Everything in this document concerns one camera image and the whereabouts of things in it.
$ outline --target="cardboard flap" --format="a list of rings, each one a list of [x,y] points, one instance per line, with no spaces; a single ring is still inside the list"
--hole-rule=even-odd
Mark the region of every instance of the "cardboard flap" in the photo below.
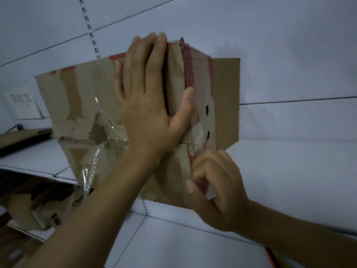
[[[239,140],[239,58],[214,58],[216,144],[227,149]]]

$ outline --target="hand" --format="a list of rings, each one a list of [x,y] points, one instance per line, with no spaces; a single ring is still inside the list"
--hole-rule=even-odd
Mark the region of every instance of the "hand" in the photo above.
[[[123,110],[129,149],[159,164],[179,142],[195,113],[194,89],[187,88],[174,117],[167,115],[162,67],[167,47],[164,32],[135,36],[123,64],[115,63],[114,91]]]
[[[202,179],[212,185],[217,197],[208,200],[199,189]],[[206,150],[192,165],[192,180],[186,181],[187,204],[208,225],[243,234],[249,224],[250,201],[238,166],[224,150]]]

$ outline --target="fingernail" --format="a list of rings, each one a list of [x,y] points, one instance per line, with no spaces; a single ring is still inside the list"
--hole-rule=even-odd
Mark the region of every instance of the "fingernail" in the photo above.
[[[193,88],[193,87],[189,87],[189,91],[188,91],[187,96],[188,96],[190,99],[193,99],[193,100],[194,100],[194,88]]]
[[[157,41],[162,40],[163,38],[163,32],[160,32],[160,34],[157,36]]]
[[[119,63],[119,61],[118,60],[115,60],[115,72],[119,72],[119,70],[120,70],[120,63]]]
[[[186,180],[185,181],[185,186],[186,186],[186,192],[188,194],[192,194],[194,192],[194,186],[193,186],[193,181],[192,180]]]
[[[134,39],[133,39],[133,42],[132,44],[137,44],[140,40],[140,37],[139,36],[135,36]]]

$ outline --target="paper sign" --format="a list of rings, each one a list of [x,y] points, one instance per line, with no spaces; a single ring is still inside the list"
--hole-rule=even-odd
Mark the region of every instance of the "paper sign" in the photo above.
[[[36,101],[28,91],[28,88],[21,87],[5,92],[6,100],[15,114],[15,119],[42,118]]]

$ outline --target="person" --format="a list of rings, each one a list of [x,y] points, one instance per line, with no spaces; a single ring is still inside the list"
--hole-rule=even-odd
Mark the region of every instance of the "person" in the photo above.
[[[134,200],[187,129],[194,89],[185,90],[175,116],[163,97],[165,33],[136,36],[123,63],[115,62],[115,94],[130,144],[116,168],[39,248],[26,267],[103,267]],[[199,189],[206,178],[216,192]],[[192,165],[187,202],[212,227],[235,232],[306,267],[357,267],[357,241],[295,219],[247,198],[239,167],[224,151],[207,150]]]

